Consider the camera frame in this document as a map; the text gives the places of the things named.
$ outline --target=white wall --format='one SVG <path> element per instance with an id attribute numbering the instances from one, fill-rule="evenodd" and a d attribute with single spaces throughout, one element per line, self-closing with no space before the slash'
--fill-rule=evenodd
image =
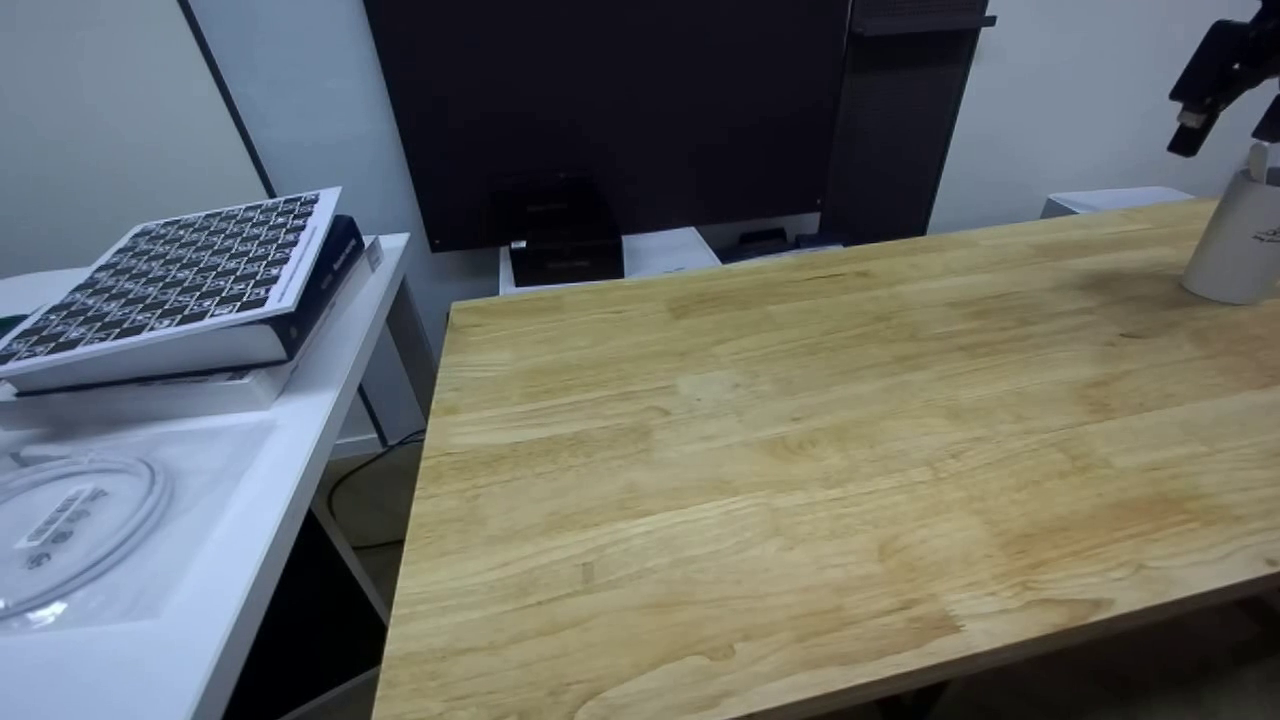
<path id="1" fill-rule="evenodd" d="M 1276 92 L 1238 102 L 1195 161 L 1163 152 L 1169 86 L 1212 19 L 1255 0 L 991 0 L 931 226 L 1039 217 L 1048 193 L 1171 183 L 1222 194 Z"/>
<path id="2" fill-rule="evenodd" d="M 365 231 L 413 231 L 408 297 L 431 351 L 447 304 L 497 291 L 492 257 L 431 257 L 365 0 L 192 0 L 278 193 L 343 183 Z"/>
<path id="3" fill-rule="evenodd" d="M 0 277 L 265 194 L 175 0 L 5 0 L 0 92 Z"/>

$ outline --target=butcher block countertop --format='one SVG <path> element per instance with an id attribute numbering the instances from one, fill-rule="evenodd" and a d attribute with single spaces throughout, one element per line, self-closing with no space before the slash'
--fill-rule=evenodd
<path id="1" fill-rule="evenodd" d="M 1208 213 L 455 304 L 377 715 L 809 715 L 1276 589 Z"/>

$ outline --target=white bottle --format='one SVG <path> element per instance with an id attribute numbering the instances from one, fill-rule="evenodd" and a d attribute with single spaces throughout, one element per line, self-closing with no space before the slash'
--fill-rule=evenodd
<path id="1" fill-rule="evenodd" d="M 1280 277 L 1280 169 L 1254 145 L 1230 194 L 1215 203 L 1185 289 L 1215 304 L 1255 304 Z"/>

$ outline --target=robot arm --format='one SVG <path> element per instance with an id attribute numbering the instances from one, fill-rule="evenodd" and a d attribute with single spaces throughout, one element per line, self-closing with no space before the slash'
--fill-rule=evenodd
<path id="1" fill-rule="evenodd" d="M 1254 25 L 1212 25 L 1171 83 L 1171 99 L 1185 111 L 1169 152 L 1195 157 L 1222 111 L 1273 75 L 1280 75 L 1280 0 L 1264 0 Z M 1280 96 L 1255 124 L 1255 140 L 1280 145 Z"/>

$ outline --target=black monitor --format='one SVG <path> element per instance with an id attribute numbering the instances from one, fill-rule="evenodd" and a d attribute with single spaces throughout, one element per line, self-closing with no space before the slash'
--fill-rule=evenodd
<path id="1" fill-rule="evenodd" d="M 857 3 L 368 0 L 431 246 L 608 277 L 622 231 L 820 213 Z"/>

